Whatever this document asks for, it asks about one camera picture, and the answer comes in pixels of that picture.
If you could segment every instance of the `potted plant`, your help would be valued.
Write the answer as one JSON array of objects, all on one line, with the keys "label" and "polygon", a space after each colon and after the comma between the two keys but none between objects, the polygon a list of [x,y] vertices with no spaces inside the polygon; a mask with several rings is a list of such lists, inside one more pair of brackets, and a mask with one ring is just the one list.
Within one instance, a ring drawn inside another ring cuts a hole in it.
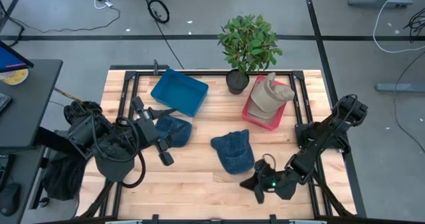
[{"label": "potted plant", "polygon": [[282,55],[276,45],[276,34],[272,25],[259,15],[237,16],[221,27],[218,35],[226,55],[225,60],[232,65],[226,75],[226,83],[232,94],[240,94],[250,82],[249,72],[266,70],[270,63],[276,64],[275,54]]}]

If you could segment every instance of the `wire bundle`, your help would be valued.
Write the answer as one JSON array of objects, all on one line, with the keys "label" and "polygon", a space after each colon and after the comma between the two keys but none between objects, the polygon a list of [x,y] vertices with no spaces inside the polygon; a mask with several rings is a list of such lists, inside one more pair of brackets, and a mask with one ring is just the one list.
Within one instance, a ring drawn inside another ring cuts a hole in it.
[{"label": "wire bundle", "polygon": [[419,36],[422,28],[425,27],[425,8],[414,14],[412,18],[410,18],[409,23],[403,29],[407,27],[410,28],[410,42],[413,43],[414,37]]},{"label": "wire bundle", "polygon": [[386,50],[386,49],[384,49],[384,48],[382,48],[379,44],[378,44],[378,41],[377,41],[377,38],[376,38],[376,32],[377,32],[377,27],[378,27],[378,22],[379,22],[379,17],[381,17],[381,13],[383,12],[383,10],[384,10],[384,8],[385,8],[385,5],[389,2],[390,0],[386,0],[385,1],[385,3],[384,3],[384,5],[381,7],[381,9],[379,10],[379,13],[378,13],[378,16],[377,16],[377,21],[375,22],[375,27],[373,28],[373,32],[372,32],[372,38],[373,38],[373,40],[374,40],[374,42],[375,42],[375,44],[378,46],[378,48],[380,49],[380,50],[382,50],[382,51],[384,51],[384,52],[386,52],[386,53],[390,53],[390,54],[396,54],[396,53],[403,53],[403,52],[406,52],[406,51],[419,51],[419,50],[421,50],[421,49],[423,49],[423,48],[425,48],[425,45],[424,46],[421,46],[421,47],[418,47],[418,48],[415,48],[415,49],[404,49],[404,50],[400,50],[400,51],[388,51],[388,50]]}]

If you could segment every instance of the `keyboard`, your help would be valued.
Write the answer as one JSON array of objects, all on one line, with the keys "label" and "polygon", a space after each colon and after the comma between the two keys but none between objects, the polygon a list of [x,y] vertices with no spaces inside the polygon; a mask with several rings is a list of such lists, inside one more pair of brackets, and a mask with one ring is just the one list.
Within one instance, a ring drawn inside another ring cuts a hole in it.
[{"label": "keyboard", "polygon": [[8,105],[10,101],[11,101],[11,97],[5,94],[0,94],[0,113],[4,108],[6,108],[6,106]]}]

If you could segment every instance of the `yellow cable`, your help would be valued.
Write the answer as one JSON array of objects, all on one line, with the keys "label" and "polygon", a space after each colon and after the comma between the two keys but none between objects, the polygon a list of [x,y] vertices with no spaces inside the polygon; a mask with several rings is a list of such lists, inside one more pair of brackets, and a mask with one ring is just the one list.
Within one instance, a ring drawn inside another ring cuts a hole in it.
[{"label": "yellow cable", "polygon": [[69,96],[69,98],[72,98],[72,99],[75,99],[75,100],[78,100],[78,101],[81,101],[81,102],[85,102],[81,98],[76,97],[76,96],[74,96],[74,95],[72,95],[68,92],[62,91],[62,90],[58,89],[57,87],[54,87],[54,90],[57,91],[58,93],[62,94],[62,95]]}]

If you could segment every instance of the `black plant pot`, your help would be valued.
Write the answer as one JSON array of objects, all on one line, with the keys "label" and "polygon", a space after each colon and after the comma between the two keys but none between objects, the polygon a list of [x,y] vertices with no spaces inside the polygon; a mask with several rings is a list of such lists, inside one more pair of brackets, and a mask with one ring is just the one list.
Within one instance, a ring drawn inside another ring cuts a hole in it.
[{"label": "black plant pot", "polygon": [[229,92],[232,94],[240,94],[248,86],[250,77],[241,73],[237,68],[232,69],[226,75],[226,83]]}]

